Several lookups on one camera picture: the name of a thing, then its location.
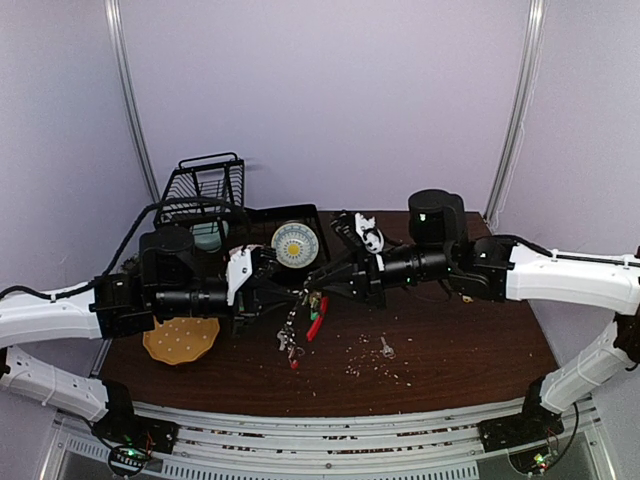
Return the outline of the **red handled keyring with keys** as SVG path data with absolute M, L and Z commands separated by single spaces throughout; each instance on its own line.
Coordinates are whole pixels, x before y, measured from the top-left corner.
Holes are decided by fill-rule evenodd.
M 312 342 L 319 333 L 328 311 L 329 297 L 320 291 L 301 290 L 303 297 L 293 304 L 285 323 L 276 334 L 278 350 L 286 355 L 291 369 L 299 367 L 300 359 L 305 355 L 302 341 Z M 310 313 L 318 311 L 316 321 L 310 319 Z

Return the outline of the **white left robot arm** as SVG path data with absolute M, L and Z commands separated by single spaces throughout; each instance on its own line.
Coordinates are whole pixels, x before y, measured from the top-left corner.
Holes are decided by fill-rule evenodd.
M 18 347 L 64 338 L 122 338 L 180 317 L 253 319 L 301 296 L 272 281 L 279 263 L 268 246 L 236 248 L 225 273 L 216 277 L 202 272 L 194 249 L 187 229 L 162 227 L 141 236 L 132 272 L 107 273 L 48 293 L 24 286 L 2 291 L 2 386 L 104 426 L 123 444 L 137 442 L 144 424 L 126 386 L 22 360 Z

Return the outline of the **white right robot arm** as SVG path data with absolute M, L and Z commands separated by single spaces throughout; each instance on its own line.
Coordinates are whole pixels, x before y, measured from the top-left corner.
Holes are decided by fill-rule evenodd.
M 532 382 L 513 419 L 519 440 L 535 440 L 582 396 L 639 364 L 639 259 L 547 249 L 515 235 L 468 236 L 460 195 L 439 189 L 408 199 L 409 244 L 387 247 L 374 219 L 340 212 L 331 227 L 344 254 L 311 273 L 307 292 L 334 292 L 384 307 L 391 288 L 436 281 L 468 299 L 546 300 L 603 308 L 614 318 L 576 357 Z

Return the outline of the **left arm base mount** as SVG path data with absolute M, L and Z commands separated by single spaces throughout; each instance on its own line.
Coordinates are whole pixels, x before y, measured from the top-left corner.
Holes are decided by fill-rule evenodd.
M 177 423 L 136 414 L 125 385 L 114 381 L 101 384 L 107 394 L 106 414 L 89 425 L 91 433 L 107 447 L 107 465 L 115 475 L 138 475 L 155 460 L 154 453 L 173 452 Z

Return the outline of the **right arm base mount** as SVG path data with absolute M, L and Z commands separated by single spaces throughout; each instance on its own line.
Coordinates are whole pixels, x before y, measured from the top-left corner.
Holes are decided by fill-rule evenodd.
M 564 449 L 559 451 L 559 435 L 564 432 L 562 414 L 542 406 L 542 381 L 539 378 L 529 385 L 519 413 L 483 420 L 477 425 L 486 453 L 546 441 L 546 452 L 538 449 L 528 462 L 520 459 L 512 464 L 517 472 L 528 477 L 543 476 L 564 458 L 574 443 L 580 423 L 580 411 L 574 402 L 574 427 Z

